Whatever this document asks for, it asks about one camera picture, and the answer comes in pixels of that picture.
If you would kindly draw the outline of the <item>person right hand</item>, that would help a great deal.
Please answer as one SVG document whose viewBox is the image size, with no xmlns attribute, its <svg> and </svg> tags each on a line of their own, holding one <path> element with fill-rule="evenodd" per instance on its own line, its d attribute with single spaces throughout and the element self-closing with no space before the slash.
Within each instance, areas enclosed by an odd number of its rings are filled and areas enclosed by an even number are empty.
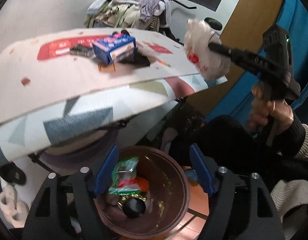
<svg viewBox="0 0 308 240">
<path fill-rule="evenodd" d="M 256 131 L 257 128 L 266 126 L 269 123 L 269 117 L 273 117 L 278 122 L 276 134 L 283 133 L 292 125 L 294 121 L 293 110 L 285 100 L 265 100 L 263 87 L 260 83 L 254 85 L 251 92 L 254 99 L 246 122 L 246 127 L 250 131 Z"/>
</svg>

